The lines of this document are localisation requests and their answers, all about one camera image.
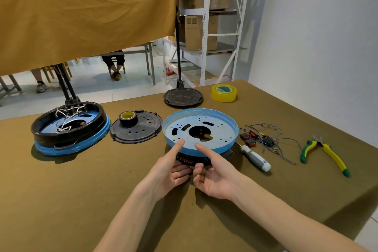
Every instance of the shoe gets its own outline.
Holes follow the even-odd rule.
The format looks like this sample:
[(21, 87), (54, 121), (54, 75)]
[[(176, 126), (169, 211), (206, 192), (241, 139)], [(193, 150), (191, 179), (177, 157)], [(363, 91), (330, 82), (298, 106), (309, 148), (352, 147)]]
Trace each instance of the shoe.
[(46, 84), (38, 84), (38, 85), (37, 85), (37, 90), (36, 90), (36, 92), (37, 92), (37, 94), (39, 94), (39, 93), (43, 93), (43, 92), (45, 92), (47, 89), (48, 89), (48, 86), (47, 86)]
[(114, 80), (115, 81), (119, 81), (121, 78), (122, 78), (122, 75), (120, 74), (120, 72), (114, 73)]

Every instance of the screwdriver handle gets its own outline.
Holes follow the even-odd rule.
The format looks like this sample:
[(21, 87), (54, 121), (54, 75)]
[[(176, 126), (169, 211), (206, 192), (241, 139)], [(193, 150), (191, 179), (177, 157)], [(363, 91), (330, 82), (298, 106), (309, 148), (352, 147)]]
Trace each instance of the screwdriver handle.
[(270, 170), (271, 168), (270, 164), (265, 159), (263, 159), (259, 154), (250, 150), (248, 146), (243, 145), (241, 147), (241, 150), (242, 150), (242, 153), (245, 155), (245, 157), (250, 162), (252, 162), (255, 166), (257, 166), (259, 169), (265, 172)]

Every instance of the mustard cloth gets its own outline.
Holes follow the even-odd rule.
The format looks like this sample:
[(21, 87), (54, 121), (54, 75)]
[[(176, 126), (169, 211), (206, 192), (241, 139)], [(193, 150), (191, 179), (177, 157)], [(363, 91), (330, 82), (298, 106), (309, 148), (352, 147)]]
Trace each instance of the mustard cloth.
[(0, 75), (174, 33), (176, 0), (0, 0)]

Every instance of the black stand leg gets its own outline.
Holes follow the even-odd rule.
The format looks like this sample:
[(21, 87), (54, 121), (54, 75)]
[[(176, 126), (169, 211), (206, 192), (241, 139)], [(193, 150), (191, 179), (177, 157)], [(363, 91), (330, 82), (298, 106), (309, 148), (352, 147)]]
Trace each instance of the black stand leg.
[(184, 81), (181, 78), (181, 60), (180, 60), (180, 32), (179, 32), (179, 23), (177, 19), (177, 14), (176, 14), (176, 19), (175, 19), (175, 25), (176, 25), (176, 45), (177, 45), (177, 67), (178, 67), (178, 80), (177, 80), (177, 88), (183, 88), (184, 87)]
[[(78, 102), (80, 102), (80, 99), (76, 96), (76, 94), (73, 90), (73, 87), (71, 85), (71, 82), (69, 81), (68, 77), (66, 76), (66, 72), (65, 72), (63, 66), (64, 66), (63, 64), (54, 65), (54, 70), (55, 70), (55, 73), (58, 77), (58, 81), (59, 81), (60, 87), (62, 88), (64, 97), (66, 98), (65, 104), (70, 105), (70, 104), (78, 103)], [(68, 87), (69, 92), (71, 93), (72, 97), (69, 96), (69, 93), (66, 89), (66, 84), (67, 84), (67, 87)]]

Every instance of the pliers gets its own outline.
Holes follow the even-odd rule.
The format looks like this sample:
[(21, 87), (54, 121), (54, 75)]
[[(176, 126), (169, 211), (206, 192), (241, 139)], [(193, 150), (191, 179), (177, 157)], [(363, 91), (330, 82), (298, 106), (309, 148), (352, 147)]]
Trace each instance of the pliers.
[(328, 154), (338, 165), (339, 169), (343, 172), (343, 175), (345, 175), (347, 178), (350, 177), (349, 169), (345, 166), (344, 162), (339, 158), (339, 156), (332, 150), (332, 146), (324, 144), (323, 138), (317, 138), (316, 136), (312, 136), (313, 140), (307, 141), (307, 146), (305, 146), (302, 150), (302, 154), (300, 155), (300, 162), (305, 164), (307, 162), (307, 153), (316, 147), (316, 145), (320, 145), (322, 147), (322, 150)]

